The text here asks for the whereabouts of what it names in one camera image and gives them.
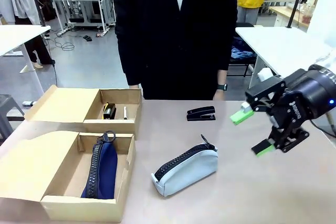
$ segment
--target person in black coat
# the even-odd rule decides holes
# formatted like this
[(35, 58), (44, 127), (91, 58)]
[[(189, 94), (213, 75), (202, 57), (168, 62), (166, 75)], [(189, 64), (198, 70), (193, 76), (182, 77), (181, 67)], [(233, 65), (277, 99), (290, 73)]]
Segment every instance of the person in black coat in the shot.
[(237, 0), (115, 0), (119, 55), (145, 99), (224, 100)]

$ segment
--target white shoe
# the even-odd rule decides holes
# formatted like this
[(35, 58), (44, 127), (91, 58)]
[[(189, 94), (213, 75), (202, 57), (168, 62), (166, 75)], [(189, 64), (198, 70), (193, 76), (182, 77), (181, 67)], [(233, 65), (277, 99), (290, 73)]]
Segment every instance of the white shoe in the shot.
[(43, 66), (41, 66), (39, 63), (37, 63), (37, 62), (32, 62), (33, 63), (33, 66), (34, 66), (34, 68), (36, 68), (36, 69), (39, 69), (39, 68), (43, 68)]

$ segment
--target gray pants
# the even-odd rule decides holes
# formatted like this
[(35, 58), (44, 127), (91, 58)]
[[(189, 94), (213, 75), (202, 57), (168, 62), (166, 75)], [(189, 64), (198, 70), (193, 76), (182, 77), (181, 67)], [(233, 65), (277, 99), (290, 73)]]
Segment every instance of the gray pants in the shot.
[(257, 24), (259, 8), (244, 8), (238, 6), (238, 18), (239, 23), (250, 23), (252, 25)]

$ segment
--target box lid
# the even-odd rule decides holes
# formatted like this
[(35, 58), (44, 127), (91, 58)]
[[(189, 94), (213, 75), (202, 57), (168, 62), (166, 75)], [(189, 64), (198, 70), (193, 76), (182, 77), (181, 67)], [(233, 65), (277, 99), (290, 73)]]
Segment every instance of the box lid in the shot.
[(99, 89), (58, 88), (52, 85), (25, 114), (29, 121), (82, 123)]
[(56, 131), (20, 141), (0, 159), (0, 197), (40, 201), (78, 134)]

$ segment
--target open cardboard box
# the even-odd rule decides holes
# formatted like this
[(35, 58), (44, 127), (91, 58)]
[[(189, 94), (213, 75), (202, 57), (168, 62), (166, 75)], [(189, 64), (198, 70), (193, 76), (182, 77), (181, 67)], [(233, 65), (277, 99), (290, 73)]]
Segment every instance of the open cardboard box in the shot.
[(100, 135), (57, 131), (21, 141), (0, 159), (0, 197), (40, 201), (51, 220), (121, 221), (135, 160), (133, 134), (117, 134), (113, 142), (114, 199), (80, 198)]
[[(102, 119), (105, 104), (115, 103), (114, 120)], [(77, 89), (52, 85), (25, 114), (28, 121), (83, 124), (86, 132), (136, 134), (141, 116), (140, 89)], [(124, 120), (124, 106), (127, 120)]]

